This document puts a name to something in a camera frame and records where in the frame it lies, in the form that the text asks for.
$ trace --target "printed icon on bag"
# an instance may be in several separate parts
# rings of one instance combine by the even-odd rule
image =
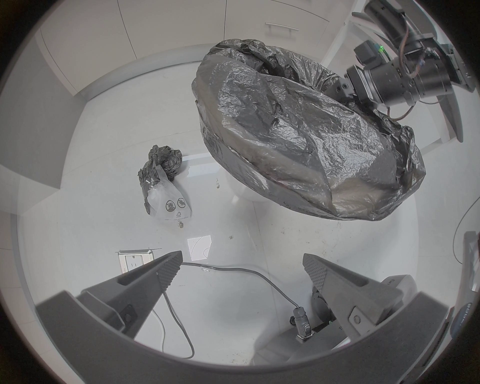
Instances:
[[[168,200],[167,203],[165,204],[165,209],[169,212],[175,211],[175,203],[171,200]]]

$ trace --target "metal handle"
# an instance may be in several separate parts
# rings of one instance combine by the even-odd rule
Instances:
[[[275,27],[280,27],[280,28],[286,28],[286,29],[289,29],[291,31],[299,31],[299,29],[297,28],[294,28],[294,27],[289,27],[287,25],[282,25],[282,24],[274,24],[274,23],[265,23],[265,25],[268,25],[268,26],[275,26]]]

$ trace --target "floor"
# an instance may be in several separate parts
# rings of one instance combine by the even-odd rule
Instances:
[[[414,197],[376,223],[324,220],[238,197],[238,186],[208,154],[199,132],[190,88],[197,66],[151,72],[88,102],[61,189],[19,219],[22,263],[36,303],[62,289],[78,295],[120,274],[117,252],[145,248],[155,249],[155,257],[181,250],[185,261],[257,270],[304,306],[313,324],[318,319],[301,264],[305,252],[377,280],[416,276]],[[192,209],[183,225],[161,223],[145,212],[137,172],[154,144],[180,149],[186,157],[174,181]],[[196,361],[248,364],[255,350],[290,327],[291,304],[254,275],[183,266],[168,294]],[[155,309],[166,329],[164,352],[188,356],[188,343],[163,298]],[[161,349],[154,316],[136,341]]]

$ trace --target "crumpled plastic bag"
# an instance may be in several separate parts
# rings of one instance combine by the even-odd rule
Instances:
[[[158,220],[183,220],[192,210],[172,181],[182,162],[178,149],[154,145],[148,161],[138,171],[147,213]]]
[[[338,75],[258,40],[225,40],[192,83],[205,145],[237,180],[304,214],[381,220],[425,177],[413,130],[322,91]]]

